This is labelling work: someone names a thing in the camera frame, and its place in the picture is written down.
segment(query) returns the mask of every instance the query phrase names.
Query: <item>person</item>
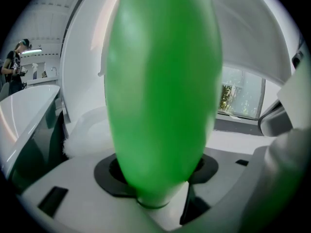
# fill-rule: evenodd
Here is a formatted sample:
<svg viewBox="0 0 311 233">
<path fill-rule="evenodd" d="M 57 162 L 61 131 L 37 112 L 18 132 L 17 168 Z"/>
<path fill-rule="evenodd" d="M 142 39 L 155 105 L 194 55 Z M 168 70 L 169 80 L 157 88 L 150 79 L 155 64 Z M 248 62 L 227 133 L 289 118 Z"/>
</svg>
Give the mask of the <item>person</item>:
<svg viewBox="0 0 311 233">
<path fill-rule="evenodd" d="M 10 51 L 4 61 L 1 73 L 5 75 L 7 82 L 10 82 L 9 95 L 14 94 L 23 89 L 20 78 L 20 54 L 32 48 L 28 39 L 20 41 L 13 51 Z"/>
</svg>

